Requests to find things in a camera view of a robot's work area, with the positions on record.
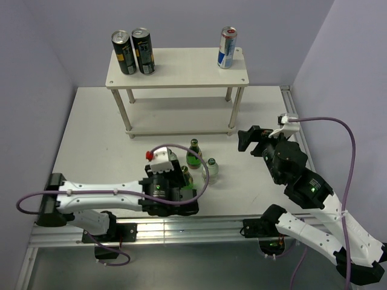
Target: red bull can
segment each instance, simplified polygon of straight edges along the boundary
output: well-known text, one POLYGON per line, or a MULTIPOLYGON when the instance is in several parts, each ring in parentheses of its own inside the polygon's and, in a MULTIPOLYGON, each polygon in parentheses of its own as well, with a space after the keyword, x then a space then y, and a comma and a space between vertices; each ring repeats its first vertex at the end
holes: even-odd
POLYGON ((230 68, 232 66, 236 35, 236 29, 231 26, 222 29, 218 54, 218 65, 220 68, 230 68))

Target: white table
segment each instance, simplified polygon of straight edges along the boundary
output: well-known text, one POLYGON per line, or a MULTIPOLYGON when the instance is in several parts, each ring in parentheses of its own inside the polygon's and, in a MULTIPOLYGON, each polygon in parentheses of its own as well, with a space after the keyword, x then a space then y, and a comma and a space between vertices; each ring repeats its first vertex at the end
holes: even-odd
POLYGON ((141 135, 230 135, 235 131, 243 90, 249 85, 241 48, 235 48, 233 65, 229 69, 217 65, 218 48, 155 48, 154 58, 156 69, 152 75, 146 76, 139 70, 126 75, 120 70, 115 52, 111 54, 106 87, 114 96, 126 133, 131 138, 141 135), (234 104, 231 102, 233 87, 237 88, 234 104), (184 90, 171 97, 172 88, 225 89, 211 96, 184 90), (122 102, 119 89, 126 90, 130 104, 122 102), (160 89, 169 90, 161 93, 160 89))
MULTIPOLYGON (((164 89, 160 97, 190 93, 218 95, 219 88, 164 89)), ((276 128, 277 116, 286 112, 279 87, 250 86, 241 103, 238 129, 251 125, 276 128)), ((153 136, 128 138, 122 131, 119 110, 106 88, 79 88, 55 162, 54 172, 67 180, 81 183, 121 183, 146 177, 145 152, 163 143, 188 146, 192 137, 199 141, 205 159, 214 157, 220 166, 220 180, 199 199, 197 216, 240 216, 262 214, 271 204, 293 213, 302 213, 298 205, 275 185, 259 158, 249 152, 238 152, 238 137, 227 135, 153 136)), ((181 165, 185 152, 176 150, 181 165)), ((194 184, 201 188, 200 170, 190 170, 194 184)), ((119 217, 149 217, 147 213, 113 210, 119 217)))

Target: silver can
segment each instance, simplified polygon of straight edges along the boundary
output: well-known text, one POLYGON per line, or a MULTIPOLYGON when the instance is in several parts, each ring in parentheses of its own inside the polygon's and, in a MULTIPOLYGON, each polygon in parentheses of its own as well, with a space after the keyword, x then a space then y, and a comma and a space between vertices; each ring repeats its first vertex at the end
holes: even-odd
MULTIPOLYGON (((213 158, 208 159, 206 164, 208 167, 208 172, 210 173, 210 179, 208 183, 214 184, 218 179, 219 165, 218 163, 216 163, 215 159, 213 158)), ((206 182, 206 170, 204 169, 204 166, 202 166, 201 168, 201 177, 203 178, 203 181, 206 182)))
POLYGON ((232 66, 236 36, 237 33, 234 27, 226 26, 222 29, 218 54, 218 65, 220 68, 230 68, 232 66))

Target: clear bottle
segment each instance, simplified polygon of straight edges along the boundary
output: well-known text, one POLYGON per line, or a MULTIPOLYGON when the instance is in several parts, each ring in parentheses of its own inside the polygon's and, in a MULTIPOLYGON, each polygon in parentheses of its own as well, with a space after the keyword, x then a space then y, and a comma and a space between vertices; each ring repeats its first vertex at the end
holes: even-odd
MULTIPOLYGON (((214 184, 218 179, 219 165, 218 163, 216 163, 215 159, 213 158, 208 159, 206 164, 208 167, 208 172, 210 173, 210 180, 208 183, 214 184)), ((204 169, 204 166, 202 166, 201 168, 201 177, 203 178, 203 181, 206 182, 206 170, 204 169)))
POLYGON ((194 179, 188 171, 187 166, 181 166, 181 171, 183 172, 184 181, 186 182, 185 188, 192 189, 194 187, 194 179))
MULTIPOLYGON (((199 142, 197 139, 191 140, 191 146, 189 149, 199 154, 200 157, 202 156, 201 150, 199 148, 199 142)), ((197 169, 200 168, 201 162, 198 158, 196 158, 194 154, 187 152, 187 165, 191 169, 197 169)))
POLYGON ((170 150, 170 148, 168 148, 168 154, 169 154, 169 161, 172 161, 172 160, 178 160, 177 159, 177 155, 173 153, 172 150, 170 150))

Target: energy drink can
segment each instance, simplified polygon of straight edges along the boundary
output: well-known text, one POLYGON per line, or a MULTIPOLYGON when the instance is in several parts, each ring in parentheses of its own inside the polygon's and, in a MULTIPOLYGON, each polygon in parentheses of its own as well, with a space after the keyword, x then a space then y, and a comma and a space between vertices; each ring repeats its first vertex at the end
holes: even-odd
POLYGON ((152 51, 151 33, 146 28, 136 28, 132 31, 132 39, 138 68, 143 74, 153 74, 155 71, 155 61, 152 51))
POLYGON ((218 65, 220 68, 230 68, 232 66, 236 35, 236 29, 233 27, 227 26, 222 29, 218 54, 218 65))
POLYGON ((137 69, 129 33, 125 30, 117 30, 111 35, 111 42, 113 43, 121 72, 124 74, 135 73, 137 69))

